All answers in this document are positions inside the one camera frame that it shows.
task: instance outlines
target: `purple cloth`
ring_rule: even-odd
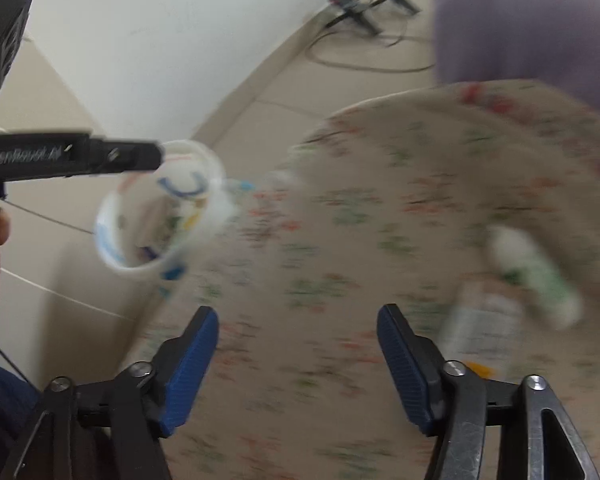
[[[441,83],[534,78],[600,110],[600,0],[436,0]]]

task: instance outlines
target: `white wall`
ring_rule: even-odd
[[[179,139],[326,0],[34,0],[29,32],[112,137]]]

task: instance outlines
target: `tiled floor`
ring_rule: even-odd
[[[432,0],[407,34],[431,38]],[[404,31],[391,3],[375,18],[387,33]],[[380,68],[429,64],[430,43],[382,43],[342,34],[315,47],[323,59]],[[358,101],[432,85],[433,72],[386,74],[328,68],[304,54],[293,60],[235,120],[214,149],[228,176],[257,181],[325,115]],[[23,43],[0,93],[0,126],[98,131],[32,43]],[[0,344],[40,385],[56,374],[78,381],[107,378],[125,350],[146,287],[109,272],[91,230],[115,176],[15,182],[8,186],[13,219],[2,248]]]

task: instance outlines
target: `baseboard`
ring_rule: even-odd
[[[262,93],[272,79],[293,58],[302,52],[331,17],[330,12],[322,10],[298,28],[279,47],[274,49],[238,88],[222,100],[218,108],[208,115],[192,137],[211,147],[218,142],[244,109]]]

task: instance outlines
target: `metal screw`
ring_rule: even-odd
[[[120,150],[118,150],[117,148],[114,148],[113,150],[111,150],[109,153],[107,153],[107,160],[109,162],[113,162],[114,160],[116,160],[118,157],[120,156]]]
[[[56,377],[51,381],[52,392],[64,392],[69,386],[71,386],[71,379],[68,377]]]
[[[466,373],[466,368],[460,361],[447,361],[442,369],[453,377],[460,377]]]
[[[539,375],[529,375],[526,378],[526,385],[532,390],[544,390],[546,388],[546,380]]]
[[[146,361],[138,361],[129,367],[129,373],[132,377],[146,377],[151,373],[151,363]]]

